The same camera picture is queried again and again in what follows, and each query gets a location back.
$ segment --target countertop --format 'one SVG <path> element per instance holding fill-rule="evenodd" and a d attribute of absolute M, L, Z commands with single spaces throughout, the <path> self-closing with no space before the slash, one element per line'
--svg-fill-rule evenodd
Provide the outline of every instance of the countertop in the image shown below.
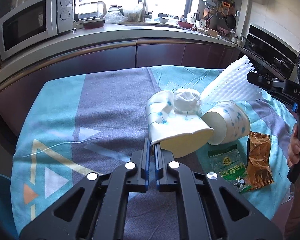
<path fill-rule="evenodd" d="M 0 83 L 13 74 L 40 60 L 67 51 L 107 42 L 152 38 L 187 39 L 235 47 L 235 44 L 230 41 L 209 37 L 191 30 L 160 26 L 106 24 L 102 28 L 90 30 L 78 29 L 75 33 L 68 32 L 64 35 L 52 37 L 45 42 L 38 43 L 37 45 L 12 56 L 2 64 L 2 68 L 0 69 Z"/>

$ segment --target white triangle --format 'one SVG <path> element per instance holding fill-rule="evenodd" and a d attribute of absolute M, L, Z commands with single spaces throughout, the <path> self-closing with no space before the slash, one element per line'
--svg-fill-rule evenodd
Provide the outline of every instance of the white triangle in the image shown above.
<path fill-rule="evenodd" d="M 44 168 L 44 192 L 45 197 L 49 197 L 51 194 L 55 193 L 63 185 L 65 185 L 69 180 L 56 174 L 54 171 Z"/>
<path fill-rule="evenodd" d="M 99 133 L 99 130 L 94 130 L 94 129 L 90 129 L 90 128 L 85 128 L 85 127 L 80 127 L 80 131 L 79 131 L 79 141 L 83 141 L 87 138 L 89 138 L 92 135 L 95 135 L 97 133 Z"/>

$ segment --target paper cup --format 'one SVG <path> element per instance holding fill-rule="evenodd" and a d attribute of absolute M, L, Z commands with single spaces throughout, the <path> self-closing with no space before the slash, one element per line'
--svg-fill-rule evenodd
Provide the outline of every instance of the paper cup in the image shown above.
<path fill-rule="evenodd" d="M 162 149 L 180 158 L 206 144 L 213 129 L 192 111 L 175 111 L 173 97 L 168 90 L 154 94 L 148 100 L 146 114 L 151 145 L 160 142 Z"/>
<path fill-rule="evenodd" d="M 208 140 L 211 145 L 224 144 L 249 135 L 250 120 L 235 103 L 223 101 L 206 112 L 201 119 L 214 129 Z"/>

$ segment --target sink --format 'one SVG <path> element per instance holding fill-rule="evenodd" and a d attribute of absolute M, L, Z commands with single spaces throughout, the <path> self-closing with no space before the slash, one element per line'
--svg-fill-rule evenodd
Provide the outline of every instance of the sink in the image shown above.
<path fill-rule="evenodd" d="M 172 25 L 172 24 L 165 24 L 165 23 L 153 23 L 153 22 L 124 22 L 124 23 L 118 23 L 120 25 L 125 26 L 152 26 L 152 27 L 166 27 L 166 28 L 175 28 L 175 29 L 181 29 L 190 31 L 189 29 L 182 28 L 178 25 Z"/>

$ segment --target microwave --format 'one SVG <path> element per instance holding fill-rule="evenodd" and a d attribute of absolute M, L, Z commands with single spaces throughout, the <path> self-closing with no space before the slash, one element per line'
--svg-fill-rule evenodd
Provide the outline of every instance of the microwave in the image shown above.
<path fill-rule="evenodd" d="M 28 0 L 0 18 L 1 60 L 73 29 L 74 0 Z"/>

